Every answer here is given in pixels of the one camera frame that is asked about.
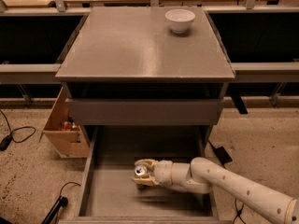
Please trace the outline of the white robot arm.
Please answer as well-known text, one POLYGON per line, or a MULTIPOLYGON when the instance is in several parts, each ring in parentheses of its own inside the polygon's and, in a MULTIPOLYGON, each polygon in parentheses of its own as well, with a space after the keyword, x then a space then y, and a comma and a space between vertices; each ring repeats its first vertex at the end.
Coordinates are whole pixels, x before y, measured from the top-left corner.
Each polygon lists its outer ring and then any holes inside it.
POLYGON ((161 186, 195 194, 208 194, 217 186, 247 205, 272 224, 299 224, 299 202, 286 194, 235 174, 203 157, 190 163, 135 162, 137 185, 161 186))

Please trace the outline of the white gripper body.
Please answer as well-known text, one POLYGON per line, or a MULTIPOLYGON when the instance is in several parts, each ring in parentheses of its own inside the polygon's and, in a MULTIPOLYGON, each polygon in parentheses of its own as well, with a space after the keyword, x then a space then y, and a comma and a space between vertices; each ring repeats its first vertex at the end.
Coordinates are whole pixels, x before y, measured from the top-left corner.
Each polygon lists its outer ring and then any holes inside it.
POLYGON ((154 167, 154 179, 160 186, 172 186, 172 166, 171 161, 157 161, 154 167))

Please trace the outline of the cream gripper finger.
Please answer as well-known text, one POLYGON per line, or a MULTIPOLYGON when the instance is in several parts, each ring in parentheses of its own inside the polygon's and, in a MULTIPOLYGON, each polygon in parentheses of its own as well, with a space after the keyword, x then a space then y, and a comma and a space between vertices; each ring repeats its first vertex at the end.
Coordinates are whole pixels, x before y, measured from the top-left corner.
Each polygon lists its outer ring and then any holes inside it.
POLYGON ((155 180, 154 177, 149 176, 149 177, 133 177, 133 181, 138 184, 138 185, 144 185, 144 186, 158 186, 159 182, 155 180))
POLYGON ((153 159, 141 159, 135 162, 135 166, 145 166, 148 171, 153 171, 156 164, 157 161, 153 159))

